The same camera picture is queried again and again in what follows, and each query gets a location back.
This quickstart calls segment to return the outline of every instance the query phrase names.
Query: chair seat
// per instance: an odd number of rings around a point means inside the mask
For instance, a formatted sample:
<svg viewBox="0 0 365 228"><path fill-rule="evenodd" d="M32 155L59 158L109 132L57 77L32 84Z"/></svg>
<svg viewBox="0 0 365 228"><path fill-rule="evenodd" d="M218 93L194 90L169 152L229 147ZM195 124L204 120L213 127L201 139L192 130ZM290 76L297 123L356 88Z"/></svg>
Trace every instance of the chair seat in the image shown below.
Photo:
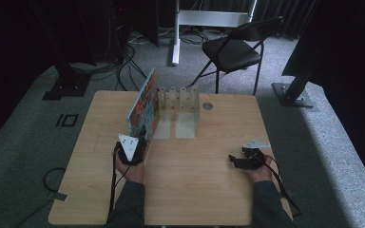
<svg viewBox="0 0 365 228"><path fill-rule="evenodd" d="M202 50L211 59L227 38L203 43ZM242 40L230 40L213 62L221 71L231 72L259 63L260 55Z"/></svg>

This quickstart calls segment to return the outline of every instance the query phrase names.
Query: table leg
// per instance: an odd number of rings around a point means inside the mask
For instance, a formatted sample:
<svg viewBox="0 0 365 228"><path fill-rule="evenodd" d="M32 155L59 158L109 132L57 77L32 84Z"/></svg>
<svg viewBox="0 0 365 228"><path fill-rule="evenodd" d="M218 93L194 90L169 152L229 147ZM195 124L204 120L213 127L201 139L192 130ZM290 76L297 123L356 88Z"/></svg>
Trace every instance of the table leg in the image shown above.
<svg viewBox="0 0 365 228"><path fill-rule="evenodd" d="M173 48L173 60L174 66L179 64L180 61L180 0L176 0L176 25L175 25L175 36L174 36L174 48Z"/></svg>

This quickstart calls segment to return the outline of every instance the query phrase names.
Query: person's hand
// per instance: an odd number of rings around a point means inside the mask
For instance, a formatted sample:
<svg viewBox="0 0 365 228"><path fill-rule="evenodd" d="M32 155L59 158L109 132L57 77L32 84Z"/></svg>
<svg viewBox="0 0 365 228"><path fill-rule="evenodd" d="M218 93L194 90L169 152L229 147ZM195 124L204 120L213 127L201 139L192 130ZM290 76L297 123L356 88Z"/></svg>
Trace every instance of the person's hand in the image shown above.
<svg viewBox="0 0 365 228"><path fill-rule="evenodd" d="M138 183L144 183L144 163L141 162L137 165L130 166L124 164L118 156L118 151L115 152L115 167L121 174L125 174L124 178L127 181L133 181Z"/></svg>
<svg viewBox="0 0 365 228"><path fill-rule="evenodd" d="M272 159L268 156L265 156L265 163L267 165L271 164ZM257 170L243 169L245 173L247 173L253 182L260 181L271 181L272 180L272 172L265 165L261 166Z"/></svg>

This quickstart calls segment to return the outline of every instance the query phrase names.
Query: black sleeve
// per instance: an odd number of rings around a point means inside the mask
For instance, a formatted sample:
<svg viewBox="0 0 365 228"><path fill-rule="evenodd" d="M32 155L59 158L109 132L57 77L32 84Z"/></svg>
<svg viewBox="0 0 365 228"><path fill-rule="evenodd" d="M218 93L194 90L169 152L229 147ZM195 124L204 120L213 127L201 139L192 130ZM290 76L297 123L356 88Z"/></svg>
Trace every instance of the black sleeve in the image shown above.
<svg viewBox="0 0 365 228"><path fill-rule="evenodd" d="M271 181L254 183L253 222L251 228L295 227L283 210L277 188Z"/></svg>
<svg viewBox="0 0 365 228"><path fill-rule="evenodd" d="M144 227L144 185L127 181L105 227Z"/></svg>

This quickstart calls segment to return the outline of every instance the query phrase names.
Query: cord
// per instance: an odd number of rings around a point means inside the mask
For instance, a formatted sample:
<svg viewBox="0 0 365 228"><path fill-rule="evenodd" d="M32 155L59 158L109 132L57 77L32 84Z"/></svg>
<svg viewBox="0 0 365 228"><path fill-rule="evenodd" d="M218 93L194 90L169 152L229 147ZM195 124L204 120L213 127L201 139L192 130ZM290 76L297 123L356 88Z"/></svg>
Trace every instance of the cord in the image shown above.
<svg viewBox="0 0 365 228"><path fill-rule="evenodd" d="M50 187L48 187L47 184L47 176L52 172L52 171L56 171L56 170L63 170L64 172L66 171L65 168L62 167L56 167L56 168L52 168L49 169L49 171L46 172L46 174L43 177L43 184L44 187L49 190L49 192L53 192L53 193L57 193L58 189L52 189ZM49 199L47 200L43 205L41 205L40 207L38 207L37 209L35 209L31 214L29 214L27 217L25 217L21 222L19 222L15 227L20 227L23 223L25 223L27 220L29 220L32 216L34 216L35 214L37 214L38 212L40 212L44 207L46 207L47 205L49 205L50 202L52 202L53 199Z"/></svg>
<svg viewBox="0 0 365 228"><path fill-rule="evenodd" d="M118 153L120 151L120 149L114 149L114 153L112 155L112 181L111 181L111 197L109 200L109 209L108 209L108 216L107 216L107 222L109 220L109 215L111 214L111 212L114 210L114 200L115 200L115 188L117 187L118 183L120 182L120 180L125 176L126 172L128 172L129 168L131 167L131 165L129 165L127 167L127 169L125 170L125 172L121 175L121 177L118 179L117 182L115 182L115 180L117 180L117 167L115 165L115 161L116 161L116 153Z"/></svg>
<svg viewBox="0 0 365 228"><path fill-rule="evenodd" d="M295 217L298 217L298 216L301 216L303 214L303 212L300 210L300 208L298 207L297 204L295 204L295 202L289 197L289 194L287 194L286 192L286 189L284 188L283 186L283 183L279 177L279 174L277 172L275 172L275 170L273 168L271 168L271 166L269 166L268 164L266 164L265 161L262 161L260 160L259 158L257 158L257 156L254 156L254 158L256 158L259 162L261 162L263 165L265 165L269 170L271 170L272 174L274 175L274 177L277 179L278 181L278 185L279 185L279 189L280 189L280 192L282 193L282 195L288 200L288 202L296 208L296 210L298 210L298 212L296 214L293 215L293 218Z"/></svg>

